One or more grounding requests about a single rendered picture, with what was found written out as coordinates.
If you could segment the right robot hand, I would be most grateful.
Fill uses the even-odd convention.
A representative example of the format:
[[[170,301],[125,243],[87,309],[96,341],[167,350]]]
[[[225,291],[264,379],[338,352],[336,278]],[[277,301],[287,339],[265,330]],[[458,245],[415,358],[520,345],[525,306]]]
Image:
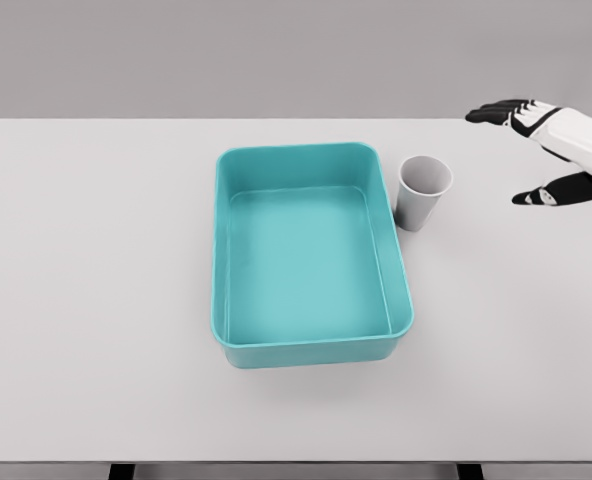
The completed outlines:
[[[560,207],[592,201],[592,117],[535,99],[506,99],[470,110],[465,120],[511,129],[579,171],[513,196],[515,205]]]

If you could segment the white paper cup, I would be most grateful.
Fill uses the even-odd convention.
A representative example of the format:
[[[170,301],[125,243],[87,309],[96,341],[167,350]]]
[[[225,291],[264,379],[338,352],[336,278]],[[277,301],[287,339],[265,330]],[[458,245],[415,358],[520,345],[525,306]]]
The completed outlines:
[[[423,228],[453,179],[451,168],[437,158],[420,155],[405,159],[398,171],[396,225],[409,232]]]

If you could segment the teal plastic basket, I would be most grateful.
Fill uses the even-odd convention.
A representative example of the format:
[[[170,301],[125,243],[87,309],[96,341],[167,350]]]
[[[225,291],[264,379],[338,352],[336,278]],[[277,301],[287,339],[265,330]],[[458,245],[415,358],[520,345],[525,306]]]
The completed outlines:
[[[373,147],[247,146],[220,155],[211,330],[231,365],[379,361],[413,322]]]

